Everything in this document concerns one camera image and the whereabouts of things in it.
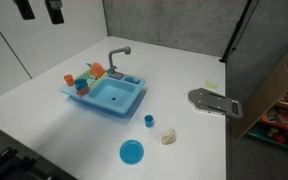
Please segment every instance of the gray wall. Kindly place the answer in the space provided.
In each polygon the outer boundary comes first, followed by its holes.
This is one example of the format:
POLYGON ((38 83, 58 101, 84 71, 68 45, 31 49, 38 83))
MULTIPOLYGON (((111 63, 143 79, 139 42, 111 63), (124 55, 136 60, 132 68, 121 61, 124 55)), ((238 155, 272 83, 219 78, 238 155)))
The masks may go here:
MULTIPOLYGON (((222 56, 246 3, 240 0, 103 2, 111 36, 213 56, 222 56)), ((227 96, 245 103, 285 53, 288 53, 288 1, 261 0, 237 51, 229 57, 227 96)))

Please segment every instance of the toy shelf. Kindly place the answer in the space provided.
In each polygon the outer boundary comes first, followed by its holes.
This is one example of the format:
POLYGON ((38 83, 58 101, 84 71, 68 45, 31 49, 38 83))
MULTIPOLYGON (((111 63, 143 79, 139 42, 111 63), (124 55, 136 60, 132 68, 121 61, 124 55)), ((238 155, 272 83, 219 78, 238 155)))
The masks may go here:
POLYGON ((279 122, 276 122, 276 121, 265 121, 265 120, 259 120, 261 123, 264 123, 264 124, 267 124, 267 125, 270 125, 270 126, 274 126, 274 127, 278 127, 278 128, 281 128, 281 129, 284 129, 286 131, 288 131, 288 126, 287 125, 284 125, 282 123, 279 123, 279 122))
POLYGON ((243 118, 233 122, 233 137, 239 139, 244 134, 248 134, 262 141, 288 149, 288 123, 285 122, 288 121, 288 114, 277 112, 279 117, 274 121, 261 118, 268 114, 274 106, 278 109, 288 110, 288 54, 275 66, 270 75, 253 94, 253 97, 243 109, 243 118), (278 129, 278 135, 285 138, 285 143, 277 142, 274 138, 269 137, 273 133, 271 132, 272 127, 278 129))
POLYGON ((269 131, 269 128, 270 128, 269 125, 264 124, 261 121, 259 121, 247 132, 247 135, 288 149, 288 136, 286 137, 286 142, 284 144, 276 142, 267 136, 267 132, 269 131))

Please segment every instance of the gray object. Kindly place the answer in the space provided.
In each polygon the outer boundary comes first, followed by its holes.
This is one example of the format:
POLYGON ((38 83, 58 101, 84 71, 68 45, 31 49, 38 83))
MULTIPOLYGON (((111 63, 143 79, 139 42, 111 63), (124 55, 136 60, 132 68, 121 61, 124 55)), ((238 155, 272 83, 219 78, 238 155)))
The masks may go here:
POLYGON ((110 61, 110 69, 109 69, 109 72, 108 72, 108 76, 111 77, 111 78, 121 79, 123 77, 122 73, 115 71, 115 69, 117 69, 117 67, 113 65, 113 59, 112 59, 113 54, 120 53, 120 52, 124 52, 126 55, 129 55, 129 54, 131 54, 131 48, 126 46, 124 48, 112 50, 109 53, 108 59, 110 61))
POLYGON ((240 102, 206 90, 194 89, 188 93, 189 102, 197 109, 239 119, 243 116, 240 102))
POLYGON ((63 7, 62 1, 50 0, 50 5, 53 10, 60 10, 63 7))

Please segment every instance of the blue cup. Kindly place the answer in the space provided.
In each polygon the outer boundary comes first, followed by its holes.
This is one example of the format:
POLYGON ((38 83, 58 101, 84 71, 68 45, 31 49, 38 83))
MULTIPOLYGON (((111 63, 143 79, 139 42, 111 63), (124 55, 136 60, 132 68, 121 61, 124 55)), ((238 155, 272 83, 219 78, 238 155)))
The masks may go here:
POLYGON ((144 120, 145 120, 145 126, 146 127, 152 127, 153 124, 154 124, 154 121, 153 121, 153 116, 151 115, 146 115, 144 117, 144 120))
POLYGON ((77 79, 74 81, 75 88, 77 91, 87 87, 87 80, 86 79, 77 79))

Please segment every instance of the orange toy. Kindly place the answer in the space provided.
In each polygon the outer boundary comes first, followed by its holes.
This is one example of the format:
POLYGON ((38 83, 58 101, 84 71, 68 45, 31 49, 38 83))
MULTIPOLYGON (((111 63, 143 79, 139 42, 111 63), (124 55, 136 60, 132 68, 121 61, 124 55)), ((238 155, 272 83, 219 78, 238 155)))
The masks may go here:
POLYGON ((88 92, 89 92, 88 87, 85 87, 85 88, 83 88, 83 89, 81 89, 79 91, 76 91, 76 94, 79 95, 79 96, 83 96, 83 95, 87 94, 88 92))
POLYGON ((64 76, 64 79, 66 81, 66 84, 68 86, 74 86, 73 76, 71 74, 67 74, 64 76))
POLYGON ((264 114, 264 115, 261 117, 261 120, 262 120, 262 121, 267 121, 267 115, 264 114))
POLYGON ((91 66, 91 73, 97 78, 101 78, 104 75, 105 70, 100 63, 95 62, 91 66))

